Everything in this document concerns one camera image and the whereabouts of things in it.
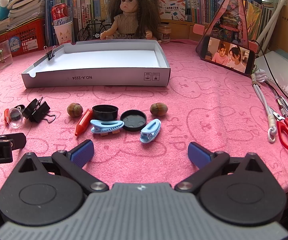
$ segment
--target red plastic crate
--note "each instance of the red plastic crate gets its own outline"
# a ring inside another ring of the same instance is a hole
[[[12,57],[42,50],[45,46],[44,19],[36,19],[0,35],[0,43],[9,40]]]

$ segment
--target budweiser can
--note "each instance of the budweiser can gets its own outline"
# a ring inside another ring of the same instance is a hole
[[[54,5],[51,14],[54,26],[59,26],[69,22],[67,5],[65,3]]]

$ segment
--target blue round sticker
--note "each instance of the blue round sticker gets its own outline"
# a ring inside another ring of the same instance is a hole
[[[9,39],[11,52],[16,52],[20,49],[21,41],[19,37],[12,37]]]

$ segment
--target gray plastic base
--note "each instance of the gray plastic base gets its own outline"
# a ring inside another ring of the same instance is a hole
[[[288,235],[276,223],[243,228],[209,215],[191,193],[167,183],[116,183],[92,193],[82,208],[60,223],[24,227],[5,223],[1,240],[279,240]]]

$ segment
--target doll's hand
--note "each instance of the doll's hand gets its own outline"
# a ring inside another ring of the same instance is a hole
[[[150,40],[153,37],[153,33],[151,31],[146,32],[146,39]]]
[[[101,34],[100,34],[100,39],[103,40],[106,38],[106,31],[103,31]]]

